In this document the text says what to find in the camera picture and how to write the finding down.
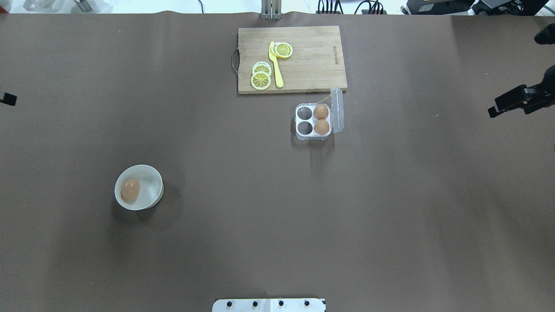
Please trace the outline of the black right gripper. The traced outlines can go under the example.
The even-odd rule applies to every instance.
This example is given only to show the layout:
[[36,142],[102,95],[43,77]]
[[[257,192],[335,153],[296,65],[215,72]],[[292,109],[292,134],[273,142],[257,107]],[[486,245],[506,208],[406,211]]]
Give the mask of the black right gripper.
[[494,99],[494,106],[488,108],[490,118],[496,118],[505,112],[523,108],[525,114],[531,114],[542,108],[548,108],[555,100],[555,66],[544,73],[541,83],[526,87],[519,85]]

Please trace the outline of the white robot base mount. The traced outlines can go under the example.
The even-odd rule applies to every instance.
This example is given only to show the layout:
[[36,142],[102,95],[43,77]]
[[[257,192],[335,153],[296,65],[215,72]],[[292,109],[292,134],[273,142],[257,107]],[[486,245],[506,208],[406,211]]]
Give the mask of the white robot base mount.
[[319,298],[218,299],[212,312],[326,312]]

